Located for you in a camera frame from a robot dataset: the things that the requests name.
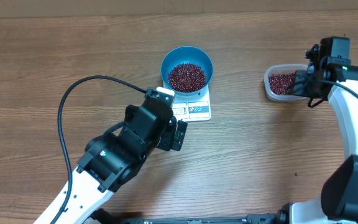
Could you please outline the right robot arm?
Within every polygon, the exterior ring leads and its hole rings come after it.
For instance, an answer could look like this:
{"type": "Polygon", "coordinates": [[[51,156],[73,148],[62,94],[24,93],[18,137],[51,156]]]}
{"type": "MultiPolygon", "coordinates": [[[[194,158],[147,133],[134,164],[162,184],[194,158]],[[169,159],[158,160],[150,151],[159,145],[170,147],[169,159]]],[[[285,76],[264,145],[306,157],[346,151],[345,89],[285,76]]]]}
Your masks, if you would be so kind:
{"type": "Polygon", "coordinates": [[[358,223],[358,66],[349,59],[347,37],[321,39],[305,52],[306,70],[297,70],[285,93],[327,101],[338,120],[345,161],[324,183],[320,198],[291,203],[279,223],[358,223]]]}

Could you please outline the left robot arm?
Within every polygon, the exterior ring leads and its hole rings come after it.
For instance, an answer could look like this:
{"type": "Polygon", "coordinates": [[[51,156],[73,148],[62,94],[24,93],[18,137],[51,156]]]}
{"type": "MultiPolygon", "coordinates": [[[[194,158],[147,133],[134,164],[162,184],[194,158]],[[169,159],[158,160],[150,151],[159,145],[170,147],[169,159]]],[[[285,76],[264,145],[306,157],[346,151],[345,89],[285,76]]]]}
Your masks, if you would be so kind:
{"type": "Polygon", "coordinates": [[[92,139],[67,183],[37,223],[84,223],[117,190],[134,178],[150,153],[179,151],[187,123],[173,115],[175,93],[158,88],[141,106],[129,105],[123,122],[92,139]]]}

